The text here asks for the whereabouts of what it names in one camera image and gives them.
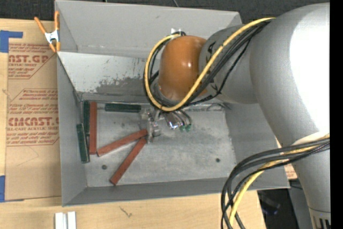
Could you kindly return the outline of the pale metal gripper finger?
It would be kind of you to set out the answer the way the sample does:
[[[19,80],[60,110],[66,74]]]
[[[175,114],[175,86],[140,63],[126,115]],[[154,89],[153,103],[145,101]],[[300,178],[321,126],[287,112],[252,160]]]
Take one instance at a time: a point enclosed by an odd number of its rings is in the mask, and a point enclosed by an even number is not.
[[[159,110],[142,109],[139,114],[140,114],[140,122],[142,126],[147,126],[147,125],[157,126],[158,125],[158,119],[160,115]]]
[[[148,123],[146,130],[147,130],[146,140],[148,143],[153,142],[156,137],[161,135],[161,129],[157,122]]]

